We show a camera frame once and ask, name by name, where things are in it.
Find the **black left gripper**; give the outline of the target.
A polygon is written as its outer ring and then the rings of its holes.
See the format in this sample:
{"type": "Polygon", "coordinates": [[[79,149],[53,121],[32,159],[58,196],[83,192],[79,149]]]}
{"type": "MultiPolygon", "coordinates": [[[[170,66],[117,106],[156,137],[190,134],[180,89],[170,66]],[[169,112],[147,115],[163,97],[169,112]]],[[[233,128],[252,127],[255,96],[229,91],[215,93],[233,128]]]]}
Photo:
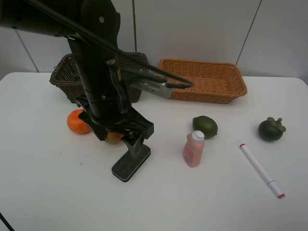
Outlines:
{"type": "Polygon", "coordinates": [[[122,138],[123,143],[127,146],[127,155],[132,158],[141,157],[146,153],[143,141],[148,139],[154,133],[154,124],[145,119],[134,108],[128,114],[116,117],[113,115],[110,119],[98,119],[90,108],[90,104],[85,95],[74,100],[78,106],[81,106],[83,112],[78,116],[85,122],[96,135],[96,137],[104,141],[109,131],[125,135],[122,138]]]}

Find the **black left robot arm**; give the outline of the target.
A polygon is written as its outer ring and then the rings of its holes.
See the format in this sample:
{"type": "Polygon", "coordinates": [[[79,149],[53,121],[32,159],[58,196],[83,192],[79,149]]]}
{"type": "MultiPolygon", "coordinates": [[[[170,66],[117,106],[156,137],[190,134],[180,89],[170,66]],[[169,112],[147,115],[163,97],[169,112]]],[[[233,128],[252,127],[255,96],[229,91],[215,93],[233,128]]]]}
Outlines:
{"type": "Polygon", "coordinates": [[[79,118],[100,140],[110,131],[122,134],[128,151],[123,160],[146,159],[144,145],[154,131],[131,106],[128,76],[117,63],[120,14],[109,0],[3,0],[2,27],[65,37],[79,72],[85,95],[79,118]]]}

